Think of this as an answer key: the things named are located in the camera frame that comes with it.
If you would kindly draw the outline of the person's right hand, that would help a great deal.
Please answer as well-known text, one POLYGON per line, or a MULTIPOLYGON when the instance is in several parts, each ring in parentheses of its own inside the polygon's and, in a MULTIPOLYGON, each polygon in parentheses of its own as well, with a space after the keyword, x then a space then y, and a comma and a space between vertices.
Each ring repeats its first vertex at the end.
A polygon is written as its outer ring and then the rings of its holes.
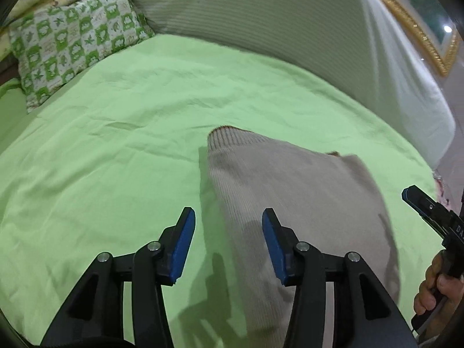
POLYGON ((435 291, 447 298, 439 315, 450 318, 463 298, 463 277, 450 277, 444 272, 444 251, 440 251, 433 258, 414 297, 414 311, 417 315, 432 311, 436 307, 437 300, 433 295, 435 291))

